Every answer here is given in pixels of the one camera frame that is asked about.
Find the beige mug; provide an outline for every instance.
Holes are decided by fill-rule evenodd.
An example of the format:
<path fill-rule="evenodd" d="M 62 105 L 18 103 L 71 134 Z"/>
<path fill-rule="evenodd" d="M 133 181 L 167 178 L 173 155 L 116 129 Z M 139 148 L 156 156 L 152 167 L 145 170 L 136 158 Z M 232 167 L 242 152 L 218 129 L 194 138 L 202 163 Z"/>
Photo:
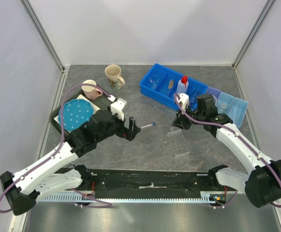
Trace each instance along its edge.
<path fill-rule="evenodd" d="M 110 84 L 117 89 L 120 89 L 126 84 L 125 80 L 121 76 L 121 68 L 116 64 L 107 66 L 105 74 Z"/>
<path fill-rule="evenodd" d="M 94 80 L 86 80 L 83 82 L 83 84 L 92 84 L 92 85 L 97 85 Z M 97 88 L 94 88 L 92 86 L 82 86 L 82 90 L 85 93 L 86 97 L 90 100 L 95 100 L 99 96 L 103 95 L 103 92 Z"/>

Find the white wall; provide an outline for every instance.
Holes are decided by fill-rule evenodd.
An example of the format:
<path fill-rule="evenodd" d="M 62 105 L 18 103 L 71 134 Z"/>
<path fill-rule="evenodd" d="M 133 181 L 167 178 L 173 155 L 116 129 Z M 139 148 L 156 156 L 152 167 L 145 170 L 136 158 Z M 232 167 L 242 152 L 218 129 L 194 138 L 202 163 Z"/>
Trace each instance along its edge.
<path fill-rule="evenodd" d="M 30 0 L 70 64 L 231 64 L 266 0 Z"/>
<path fill-rule="evenodd" d="M 281 159 L 281 0 L 239 64 L 238 74 L 264 153 Z"/>
<path fill-rule="evenodd" d="M 0 175 L 37 158 L 59 76 L 20 2 L 0 1 Z M 11 218 L 0 214 L 0 232 Z"/>

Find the white bottle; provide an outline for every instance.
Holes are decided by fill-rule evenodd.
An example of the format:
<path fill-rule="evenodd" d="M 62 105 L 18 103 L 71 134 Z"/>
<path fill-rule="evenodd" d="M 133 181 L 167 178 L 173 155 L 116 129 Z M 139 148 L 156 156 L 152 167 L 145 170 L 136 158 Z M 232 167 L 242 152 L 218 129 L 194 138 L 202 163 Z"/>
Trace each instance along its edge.
<path fill-rule="evenodd" d="M 183 76 L 181 80 L 178 81 L 176 93 L 186 93 L 189 86 L 189 81 L 187 76 Z"/>

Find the mug handle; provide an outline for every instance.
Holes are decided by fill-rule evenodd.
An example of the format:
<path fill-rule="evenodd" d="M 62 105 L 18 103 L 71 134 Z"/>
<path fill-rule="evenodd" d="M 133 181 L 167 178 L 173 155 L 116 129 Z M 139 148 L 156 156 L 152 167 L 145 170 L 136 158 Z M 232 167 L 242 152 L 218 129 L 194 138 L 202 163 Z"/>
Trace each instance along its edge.
<path fill-rule="evenodd" d="M 121 81 L 121 84 L 119 83 L 120 86 L 124 86 L 126 84 L 125 80 L 121 76 L 118 77 L 118 80 Z"/>
<path fill-rule="evenodd" d="M 99 93 L 99 94 L 97 95 L 97 97 L 100 97 L 100 96 L 103 95 L 103 92 L 102 92 L 101 90 L 99 90 L 99 89 L 96 88 L 96 91 Z"/>

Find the polka dot plate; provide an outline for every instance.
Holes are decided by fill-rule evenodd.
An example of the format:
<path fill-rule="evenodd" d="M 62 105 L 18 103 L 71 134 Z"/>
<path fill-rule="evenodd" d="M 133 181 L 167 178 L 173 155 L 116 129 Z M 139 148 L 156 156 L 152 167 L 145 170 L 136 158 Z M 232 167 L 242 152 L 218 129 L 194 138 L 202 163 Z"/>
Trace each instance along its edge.
<path fill-rule="evenodd" d="M 60 111 L 58 121 L 61 125 Z M 93 111 L 91 104 L 83 99 L 73 99 L 65 103 L 63 108 L 64 129 L 70 132 L 79 128 L 84 122 L 90 120 Z"/>

